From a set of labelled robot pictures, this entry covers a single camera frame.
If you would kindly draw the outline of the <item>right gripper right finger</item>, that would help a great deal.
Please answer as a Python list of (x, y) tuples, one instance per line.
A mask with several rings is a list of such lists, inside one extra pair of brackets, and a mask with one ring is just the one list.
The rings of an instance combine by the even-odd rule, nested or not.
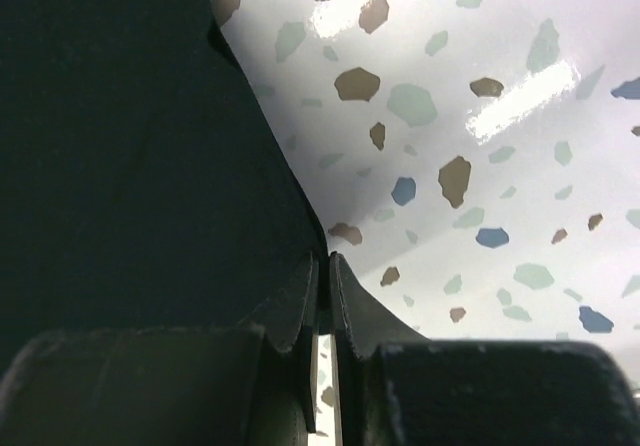
[(340, 445), (635, 445), (639, 408), (584, 342), (431, 340), (329, 259)]

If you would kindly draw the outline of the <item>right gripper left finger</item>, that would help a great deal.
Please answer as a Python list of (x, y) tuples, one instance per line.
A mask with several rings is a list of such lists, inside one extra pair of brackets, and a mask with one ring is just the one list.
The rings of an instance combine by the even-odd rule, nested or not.
[(229, 328), (48, 331), (1, 381), (5, 445), (304, 445), (319, 261)]

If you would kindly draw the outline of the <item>black t-shirt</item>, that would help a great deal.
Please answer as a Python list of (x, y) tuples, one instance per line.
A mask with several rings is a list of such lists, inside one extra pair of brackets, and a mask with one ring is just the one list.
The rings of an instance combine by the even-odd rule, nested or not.
[(208, 0), (1, 0), (1, 360), (47, 330), (297, 335), (317, 221)]

